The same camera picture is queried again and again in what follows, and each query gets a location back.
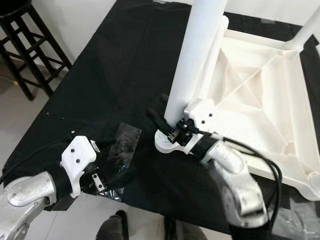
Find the black tablecloth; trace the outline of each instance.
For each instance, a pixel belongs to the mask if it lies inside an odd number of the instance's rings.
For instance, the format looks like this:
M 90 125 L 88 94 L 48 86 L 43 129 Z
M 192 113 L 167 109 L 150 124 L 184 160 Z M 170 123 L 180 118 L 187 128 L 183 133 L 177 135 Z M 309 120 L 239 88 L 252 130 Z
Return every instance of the black tablecloth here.
M 118 0 L 31 125 L 4 170 L 33 150 L 72 130 L 90 139 L 115 136 L 121 122 L 142 130 L 131 168 L 136 177 L 124 189 L 124 201 L 216 231 L 229 233 L 216 186 L 195 159 L 182 152 L 162 154 L 154 146 L 156 128 L 146 109 L 169 94 L 188 22 L 190 6 L 152 0 Z M 229 29 L 287 41 L 299 27 L 261 23 L 254 17 L 226 13 Z M 301 53 L 312 113 L 319 138 L 320 59 L 311 38 Z M 14 178 L 35 175 L 61 160 L 57 144 L 16 169 Z M 263 192 L 272 181 L 258 178 Z M 284 186 L 282 207 L 297 191 Z

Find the wooden stool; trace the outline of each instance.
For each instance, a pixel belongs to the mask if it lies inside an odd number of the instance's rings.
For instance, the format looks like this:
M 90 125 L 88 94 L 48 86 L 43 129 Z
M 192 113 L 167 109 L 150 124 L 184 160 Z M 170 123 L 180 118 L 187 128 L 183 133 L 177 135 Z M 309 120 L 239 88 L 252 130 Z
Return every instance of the wooden stool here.
M 53 94 L 53 90 L 49 86 L 50 81 L 56 78 L 59 72 L 61 72 L 61 70 L 63 70 L 65 67 L 70 70 L 72 65 L 58 45 L 57 41 L 54 39 L 54 37 L 46 27 L 45 23 L 38 15 L 37 11 L 32 6 L 32 0 L 13 0 L 7 2 L 12 3 L 6 3 L 5 6 L 1 6 L 0 9 L 0 26 L 7 35 L 6 38 L 0 41 L 0 54 L 2 54 L 5 64 L 10 69 L 12 75 L 14 76 L 15 80 L 19 84 L 28 100 L 32 101 L 34 97 L 30 92 L 27 84 L 43 89 L 44 92 L 50 97 Z M 29 14 L 29 16 L 37 25 L 43 35 L 33 33 L 29 30 L 24 20 L 22 19 L 22 15 L 25 13 Z M 16 30 L 12 26 L 13 22 L 15 22 L 18 26 Z M 23 33 L 31 47 L 26 49 L 25 45 L 18 36 L 19 33 Z M 9 52 L 5 49 L 5 43 L 9 41 L 12 42 L 19 55 Z M 47 41 L 51 45 L 51 47 L 57 53 L 58 57 L 61 60 L 53 59 L 44 54 L 44 52 L 40 48 L 40 45 L 45 41 Z M 24 61 L 24 64 L 17 68 L 11 57 Z M 50 77 L 48 79 L 45 79 L 38 66 L 34 62 L 34 60 L 38 57 L 50 73 Z M 54 69 L 51 63 L 55 63 L 60 66 L 58 69 Z M 28 67 L 30 69 L 35 79 L 37 80 L 37 83 L 21 77 L 20 72 L 25 67 Z

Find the white 3d-printed part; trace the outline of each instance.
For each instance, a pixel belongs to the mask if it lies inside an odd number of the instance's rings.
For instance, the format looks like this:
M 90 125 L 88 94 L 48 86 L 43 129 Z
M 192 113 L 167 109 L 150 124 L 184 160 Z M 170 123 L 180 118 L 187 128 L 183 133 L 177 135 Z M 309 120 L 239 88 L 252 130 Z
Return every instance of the white 3d-printed part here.
M 96 160 L 97 154 L 86 136 L 76 136 L 62 153 L 60 165 L 64 167 L 72 186 L 71 197 L 80 195 L 80 177 L 89 163 Z

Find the person's foot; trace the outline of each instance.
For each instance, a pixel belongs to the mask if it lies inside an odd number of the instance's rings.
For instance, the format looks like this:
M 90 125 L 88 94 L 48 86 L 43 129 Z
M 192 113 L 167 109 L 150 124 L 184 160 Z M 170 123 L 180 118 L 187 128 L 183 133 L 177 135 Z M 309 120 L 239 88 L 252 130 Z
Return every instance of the person's foot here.
M 128 218 L 126 212 L 119 210 L 115 213 L 115 215 L 121 218 L 123 240 L 129 240 Z

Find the white cylindrical pipe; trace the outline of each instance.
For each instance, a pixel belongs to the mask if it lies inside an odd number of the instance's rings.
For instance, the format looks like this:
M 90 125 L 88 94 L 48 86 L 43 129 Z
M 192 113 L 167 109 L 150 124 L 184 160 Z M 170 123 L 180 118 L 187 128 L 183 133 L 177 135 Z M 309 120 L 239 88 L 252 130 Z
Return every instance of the white cylindrical pipe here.
M 294 38 L 284 45 L 284 50 L 299 50 L 304 49 L 306 41 L 315 33 L 316 29 L 320 27 L 320 6 L 315 10 L 313 15 L 309 18 L 306 24 L 298 31 Z
M 219 24 L 219 28 L 214 37 L 213 43 L 209 55 L 205 61 L 202 79 L 200 80 L 200 87 L 197 97 L 205 99 L 208 97 L 211 81 L 215 72 L 222 39 L 224 38 L 225 32 L 228 28 L 229 19 L 226 16 L 222 16 Z
M 181 120 L 192 100 L 226 3 L 227 0 L 195 0 L 193 3 L 164 114 L 171 127 Z

